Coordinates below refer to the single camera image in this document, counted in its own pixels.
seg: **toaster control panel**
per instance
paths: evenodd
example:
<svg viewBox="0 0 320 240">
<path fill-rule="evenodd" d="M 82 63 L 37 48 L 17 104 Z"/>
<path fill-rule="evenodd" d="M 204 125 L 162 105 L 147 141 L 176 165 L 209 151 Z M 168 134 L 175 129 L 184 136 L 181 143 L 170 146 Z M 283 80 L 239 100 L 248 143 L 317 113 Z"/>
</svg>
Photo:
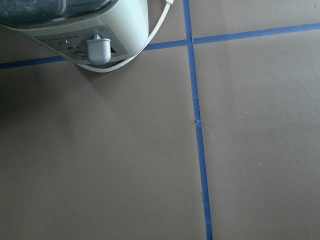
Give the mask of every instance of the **toaster control panel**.
<svg viewBox="0 0 320 240">
<path fill-rule="evenodd" d="M 72 62 L 78 64 L 89 64 L 86 40 L 93 38 L 94 34 L 99 34 L 104 39 L 110 39 L 111 59 L 127 54 L 125 48 L 118 41 L 108 26 L 87 28 L 80 31 L 64 32 L 55 35 L 43 35 L 33 37 L 43 45 L 68 57 Z"/>
</svg>

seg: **blue painter's tape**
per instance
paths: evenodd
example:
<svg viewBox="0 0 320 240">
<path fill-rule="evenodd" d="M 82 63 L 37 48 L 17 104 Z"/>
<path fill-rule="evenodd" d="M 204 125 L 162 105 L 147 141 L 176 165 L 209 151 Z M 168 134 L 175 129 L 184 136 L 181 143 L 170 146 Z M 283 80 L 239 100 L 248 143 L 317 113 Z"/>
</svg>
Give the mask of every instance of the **blue painter's tape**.
<svg viewBox="0 0 320 240">
<path fill-rule="evenodd" d="M 202 125 L 201 125 L 196 60 L 195 60 L 195 52 L 194 52 L 194 43 L 193 43 L 193 39 L 192 39 L 192 26 L 191 26 L 189 0 L 183 0 L 183 10 L 184 10 L 184 21 L 185 21 L 187 48 L 188 48 L 194 119 L 196 122 L 195 132 L 196 132 L 196 141 L 197 141 L 200 176 L 201 176 L 201 186 L 202 186 L 202 194 L 203 194 L 203 208 L 204 208 L 206 238 L 207 238 L 207 240 L 213 240 L 212 221 L 211 221 L 210 202 L 209 202 L 209 191 L 208 191 L 208 180 L 207 180 L 207 169 L 206 169 L 205 149 L 204 149 L 204 141 L 203 141 L 203 133 L 202 133 Z"/>
<path fill-rule="evenodd" d="M 257 30 L 257 31 L 246 31 L 239 33 L 230 33 L 224 35 L 217 36 L 205 36 L 193 39 L 193 44 L 207 44 L 207 43 L 215 43 L 236 39 L 247 39 L 247 38 L 257 38 L 263 36 L 270 35 L 278 35 L 278 34 L 289 34 L 289 33 L 297 33 L 311 30 L 320 30 L 320 23 L 308 24 L 308 25 L 299 25 L 299 26 L 287 26 L 287 27 L 279 27 L 265 30 Z"/>
<path fill-rule="evenodd" d="M 175 47 L 181 47 L 186 45 L 187 45 L 187 40 L 159 42 L 159 43 L 149 44 L 148 46 L 146 46 L 144 51 L 156 50 L 156 49 L 168 49 L 168 48 L 175 48 Z"/>
<path fill-rule="evenodd" d="M 14 61 L 14 62 L 8 62 L 8 63 L 1 63 L 0 70 L 25 67 L 25 66 L 33 66 L 33 65 L 39 65 L 39 64 L 57 63 L 57 62 L 63 62 L 63 61 L 66 61 L 66 60 L 61 56 L 51 56 L 51 57 L 30 59 L 25 61 Z"/>
</svg>

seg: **white lever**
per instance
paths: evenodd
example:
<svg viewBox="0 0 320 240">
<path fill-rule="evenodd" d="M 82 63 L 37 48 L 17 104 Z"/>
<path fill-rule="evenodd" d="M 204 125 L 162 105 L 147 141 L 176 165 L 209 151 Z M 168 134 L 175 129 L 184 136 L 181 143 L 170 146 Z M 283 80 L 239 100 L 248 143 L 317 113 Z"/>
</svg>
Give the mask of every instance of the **white lever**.
<svg viewBox="0 0 320 240">
<path fill-rule="evenodd" d="M 98 33 L 93 39 L 85 41 L 86 55 L 93 65 L 107 64 L 111 59 L 110 39 L 101 38 Z"/>
</svg>

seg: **button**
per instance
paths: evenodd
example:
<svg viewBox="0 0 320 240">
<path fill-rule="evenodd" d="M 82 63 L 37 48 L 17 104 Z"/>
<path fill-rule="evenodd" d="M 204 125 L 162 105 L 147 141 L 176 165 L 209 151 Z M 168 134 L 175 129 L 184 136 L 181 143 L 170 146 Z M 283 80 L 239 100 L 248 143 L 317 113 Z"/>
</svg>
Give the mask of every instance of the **button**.
<svg viewBox="0 0 320 240">
<path fill-rule="evenodd" d="M 71 47 L 72 46 L 72 42 L 69 42 L 68 40 L 65 40 L 65 41 L 59 42 L 59 45 L 60 46 Z"/>
<path fill-rule="evenodd" d="M 75 55 L 77 55 L 77 56 L 85 56 L 86 53 L 83 52 L 83 51 L 77 51 L 77 52 L 75 53 Z"/>
<path fill-rule="evenodd" d="M 79 48 L 76 47 L 76 46 L 69 46 L 68 50 L 71 51 L 71 52 L 76 52 L 76 51 L 79 51 Z"/>
</svg>

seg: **power cord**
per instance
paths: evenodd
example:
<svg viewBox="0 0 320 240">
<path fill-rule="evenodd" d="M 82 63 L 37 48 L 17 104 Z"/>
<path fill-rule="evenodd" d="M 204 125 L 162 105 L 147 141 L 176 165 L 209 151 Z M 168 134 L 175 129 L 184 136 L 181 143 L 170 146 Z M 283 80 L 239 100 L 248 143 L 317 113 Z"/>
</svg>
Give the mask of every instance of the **power cord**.
<svg viewBox="0 0 320 240">
<path fill-rule="evenodd" d="M 151 42 L 151 40 L 154 38 L 154 36 L 156 35 L 156 33 L 158 32 L 159 28 L 161 27 L 162 23 L 164 22 L 167 13 L 169 11 L 169 8 L 171 7 L 171 5 L 174 3 L 174 0 L 165 0 L 166 4 L 165 7 L 163 9 L 163 12 L 157 22 L 157 24 L 155 25 L 154 29 L 152 30 L 151 34 L 149 35 L 149 37 L 146 40 L 146 43 L 144 44 L 143 48 L 134 56 L 127 58 L 126 60 L 123 60 L 122 62 L 117 63 L 116 65 L 107 67 L 107 68 L 97 68 L 97 67 L 93 67 L 93 66 L 88 66 L 85 64 L 77 64 L 78 66 L 90 70 L 92 72 L 96 72 L 96 73 L 109 73 L 112 72 L 114 70 L 117 70 L 121 67 L 123 67 L 124 65 L 128 64 L 129 62 L 131 62 L 131 60 L 133 60 L 138 54 L 140 54 L 145 47 Z"/>
</svg>

